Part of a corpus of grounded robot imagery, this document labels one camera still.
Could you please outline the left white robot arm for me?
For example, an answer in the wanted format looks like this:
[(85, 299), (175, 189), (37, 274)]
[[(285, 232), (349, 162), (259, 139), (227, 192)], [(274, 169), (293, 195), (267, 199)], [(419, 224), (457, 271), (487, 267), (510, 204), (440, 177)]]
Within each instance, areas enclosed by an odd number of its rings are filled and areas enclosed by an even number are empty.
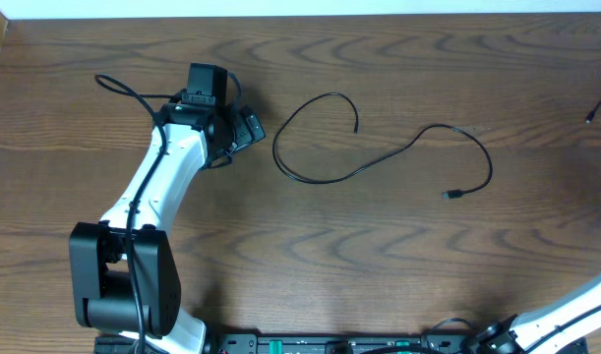
[(195, 175), (231, 164), (266, 135), (250, 107), (226, 98), (236, 80), (222, 67), (191, 64), (187, 85), (150, 112), (150, 147), (125, 192), (99, 222), (80, 222), (70, 235), (78, 323), (131, 339), (132, 353), (219, 350), (218, 337), (181, 307), (169, 236)]

